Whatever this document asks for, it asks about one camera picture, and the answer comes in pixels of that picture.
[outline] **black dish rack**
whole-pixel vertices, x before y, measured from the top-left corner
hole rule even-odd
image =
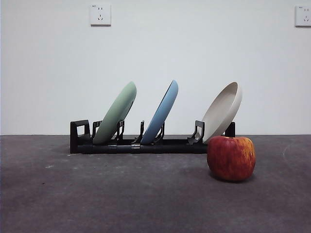
[[[93,145],[93,138],[96,134],[96,128],[102,121],[93,122],[93,132],[90,134],[88,120],[72,121],[70,123],[70,153],[82,154],[119,154],[119,153],[194,153],[202,154],[207,152],[207,145],[203,144],[204,122],[195,121],[194,133],[191,137],[184,139],[165,139],[164,126],[162,125],[160,133],[151,144],[140,144],[144,132],[144,121],[140,123],[140,134],[132,139],[124,139],[124,121],[117,124],[117,134],[107,143],[102,145]],[[84,134],[78,135],[77,128],[84,126]],[[201,134],[196,137],[198,128],[201,128]],[[235,123],[231,122],[225,136],[235,137]]]

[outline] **wall socket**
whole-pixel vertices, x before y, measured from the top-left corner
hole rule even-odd
[[[111,26],[111,5],[92,4],[89,16],[91,26]]]
[[[296,6],[295,13],[296,27],[311,27],[311,6]]]

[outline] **apple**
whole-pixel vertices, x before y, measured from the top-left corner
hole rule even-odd
[[[254,171],[256,155],[253,142],[247,137],[215,136],[207,146],[207,164],[218,178],[242,181]]]

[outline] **white wall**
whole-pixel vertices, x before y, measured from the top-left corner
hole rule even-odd
[[[148,124],[172,79],[166,132],[192,133],[237,81],[237,133],[311,133],[311,0],[111,0],[112,27],[90,27],[93,0],[1,1],[1,134],[69,134],[101,120],[124,85],[136,101],[126,134]]]

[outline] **floor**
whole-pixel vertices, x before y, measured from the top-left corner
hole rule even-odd
[[[310,233],[311,135],[249,136],[253,176],[206,154],[69,154],[69,136],[1,136],[3,233]]]

